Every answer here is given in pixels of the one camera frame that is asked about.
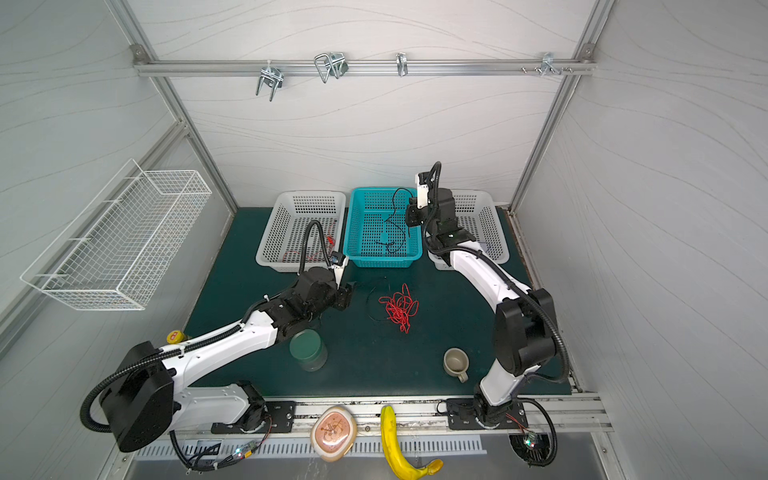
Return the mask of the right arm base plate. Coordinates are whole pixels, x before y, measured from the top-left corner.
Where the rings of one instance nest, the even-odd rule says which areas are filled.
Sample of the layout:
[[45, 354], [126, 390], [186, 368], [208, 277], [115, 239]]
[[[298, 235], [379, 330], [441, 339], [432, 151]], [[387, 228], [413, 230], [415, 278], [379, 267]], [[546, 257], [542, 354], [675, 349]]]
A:
[[475, 396], [449, 398], [440, 402], [436, 413], [445, 416], [450, 430], [525, 430], [528, 428], [524, 407], [519, 401], [489, 405]]

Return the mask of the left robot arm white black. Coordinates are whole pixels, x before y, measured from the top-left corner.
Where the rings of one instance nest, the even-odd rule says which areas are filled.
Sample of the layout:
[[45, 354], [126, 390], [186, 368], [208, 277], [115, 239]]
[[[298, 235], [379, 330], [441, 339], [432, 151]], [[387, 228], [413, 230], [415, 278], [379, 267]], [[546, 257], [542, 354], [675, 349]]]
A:
[[135, 345], [116, 371], [86, 394], [81, 424], [112, 434], [122, 452], [137, 451], [185, 427], [259, 430], [268, 408], [251, 382], [207, 388], [197, 381], [241, 357], [294, 339], [329, 308], [345, 309], [353, 291], [342, 281], [347, 264], [342, 253], [324, 252], [322, 265], [301, 262], [290, 287], [252, 304], [228, 325], [176, 345]]

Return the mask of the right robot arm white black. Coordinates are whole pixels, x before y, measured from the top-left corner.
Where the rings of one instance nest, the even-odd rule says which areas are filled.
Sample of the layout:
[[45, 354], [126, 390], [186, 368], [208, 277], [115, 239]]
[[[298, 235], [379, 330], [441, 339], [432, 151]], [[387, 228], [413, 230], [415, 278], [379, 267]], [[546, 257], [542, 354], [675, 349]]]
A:
[[453, 193], [440, 186], [441, 173], [437, 161], [416, 175], [417, 196], [409, 201], [405, 221], [421, 228], [427, 251], [465, 277], [494, 314], [494, 362], [476, 387], [473, 411], [480, 425], [495, 428], [523, 403], [518, 395], [530, 380], [567, 382], [570, 357], [552, 296], [516, 280], [459, 225]]

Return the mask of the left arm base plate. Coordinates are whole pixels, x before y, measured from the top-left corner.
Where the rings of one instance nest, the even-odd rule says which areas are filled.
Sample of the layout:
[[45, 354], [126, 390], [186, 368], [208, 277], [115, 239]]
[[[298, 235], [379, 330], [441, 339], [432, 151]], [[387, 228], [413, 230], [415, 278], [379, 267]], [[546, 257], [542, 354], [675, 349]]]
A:
[[240, 420], [233, 424], [214, 423], [212, 434], [264, 434], [290, 433], [293, 429], [295, 401], [266, 401], [259, 407], [249, 408]]

